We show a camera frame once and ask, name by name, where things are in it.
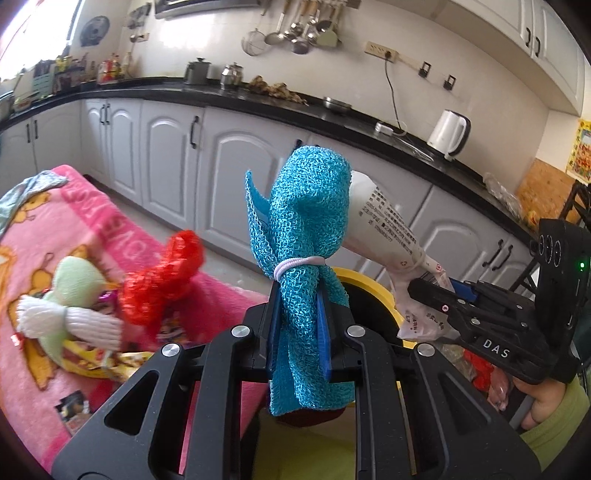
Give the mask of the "green sleeve forearm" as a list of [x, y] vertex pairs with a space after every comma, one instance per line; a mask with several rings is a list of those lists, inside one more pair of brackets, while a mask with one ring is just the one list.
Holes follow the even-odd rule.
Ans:
[[566, 385], [560, 406], [543, 423], [520, 434], [546, 470], [567, 446], [590, 408], [590, 401], [578, 378]]

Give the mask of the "person's right hand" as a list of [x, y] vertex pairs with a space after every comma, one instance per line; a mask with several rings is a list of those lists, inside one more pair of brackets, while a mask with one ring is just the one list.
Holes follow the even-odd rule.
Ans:
[[533, 398], [531, 408], [521, 422], [522, 429], [531, 430], [547, 420], [560, 406], [565, 396], [566, 385], [551, 378], [540, 384], [531, 385], [520, 379], [511, 380], [504, 371], [495, 369], [491, 374], [489, 403], [497, 411], [505, 411], [512, 389]]

